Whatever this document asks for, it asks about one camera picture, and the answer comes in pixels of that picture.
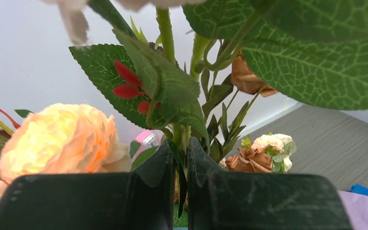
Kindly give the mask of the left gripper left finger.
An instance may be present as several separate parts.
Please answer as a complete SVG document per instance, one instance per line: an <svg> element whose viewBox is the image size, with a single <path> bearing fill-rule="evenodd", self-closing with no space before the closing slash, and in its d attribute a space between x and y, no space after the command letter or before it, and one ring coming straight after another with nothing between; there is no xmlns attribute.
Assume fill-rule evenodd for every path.
<svg viewBox="0 0 368 230"><path fill-rule="evenodd" d="M21 176L0 199L0 230L171 230L174 177L167 142L130 173Z"/></svg>

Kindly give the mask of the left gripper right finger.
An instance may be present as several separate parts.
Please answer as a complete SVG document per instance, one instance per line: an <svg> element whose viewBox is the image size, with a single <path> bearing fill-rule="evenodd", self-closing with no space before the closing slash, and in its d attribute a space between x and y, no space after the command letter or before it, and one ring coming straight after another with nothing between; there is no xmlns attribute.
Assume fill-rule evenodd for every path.
<svg viewBox="0 0 368 230"><path fill-rule="evenodd" d="M350 230L342 201L312 174L229 172L190 138L188 227L191 230Z"/></svg>

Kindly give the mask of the brown rose flower stem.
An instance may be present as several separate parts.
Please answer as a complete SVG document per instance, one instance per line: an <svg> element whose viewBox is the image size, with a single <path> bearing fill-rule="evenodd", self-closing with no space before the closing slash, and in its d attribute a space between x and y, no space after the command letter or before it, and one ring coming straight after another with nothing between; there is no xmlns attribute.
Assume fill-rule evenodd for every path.
<svg viewBox="0 0 368 230"><path fill-rule="evenodd" d="M231 73L221 84L213 84L209 86L209 77L210 70L205 68L201 74L201 88L206 98L206 103L202 105L204 117L205 119L208 119L212 110L218 105L221 105L222 114L220 118L212 115L207 126L211 143L207 144L205 138L201 138L200 143L204 150L207 150L208 147L211 148L209 156L218 162L233 149L235 143L240 138L240 133L245 128L245 126L242 125L242 122L256 100L256 98L253 98L251 101L247 101L241 107L232 123L228 124L228 111L230 105L225 105L223 102L224 99L232 93L234 88L236 88L236 92L229 104L234 102L234 98L238 92L267 97L276 94L277 91L265 84L250 70L242 52L239 52L232 62Z"/></svg>

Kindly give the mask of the large pink rose stem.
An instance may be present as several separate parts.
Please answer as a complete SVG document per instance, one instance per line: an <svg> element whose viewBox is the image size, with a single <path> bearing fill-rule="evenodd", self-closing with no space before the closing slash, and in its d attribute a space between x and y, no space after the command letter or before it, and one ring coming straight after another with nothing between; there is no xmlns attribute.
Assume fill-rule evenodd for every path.
<svg viewBox="0 0 368 230"><path fill-rule="evenodd" d="M205 68L218 73L242 52L259 79L299 102L368 109L368 0L150 3L161 48L108 0L53 1L72 55L94 85L131 122L165 134L179 175L178 214L188 201L189 140L211 143L202 110ZM204 151L209 156L211 148Z"/></svg>

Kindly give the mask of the purple and pink wrapping paper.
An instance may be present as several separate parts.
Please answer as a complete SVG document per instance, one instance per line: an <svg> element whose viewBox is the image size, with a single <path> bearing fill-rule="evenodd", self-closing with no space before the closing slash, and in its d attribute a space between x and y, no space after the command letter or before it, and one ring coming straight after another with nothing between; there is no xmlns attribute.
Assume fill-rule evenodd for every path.
<svg viewBox="0 0 368 230"><path fill-rule="evenodd" d="M338 191L353 229L368 230L368 196Z"/></svg>

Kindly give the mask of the pink flower bouquet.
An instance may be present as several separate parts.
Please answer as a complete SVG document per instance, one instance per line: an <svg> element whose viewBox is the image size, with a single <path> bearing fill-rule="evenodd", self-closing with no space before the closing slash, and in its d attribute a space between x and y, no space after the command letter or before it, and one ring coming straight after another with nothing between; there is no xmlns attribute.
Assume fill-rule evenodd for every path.
<svg viewBox="0 0 368 230"><path fill-rule="evenodd" d="M254 141L242 139L239 153L223 158L219 164L229 171L287 173L292 168L290 156L296 150L291 136L269 133Z"/></svg>

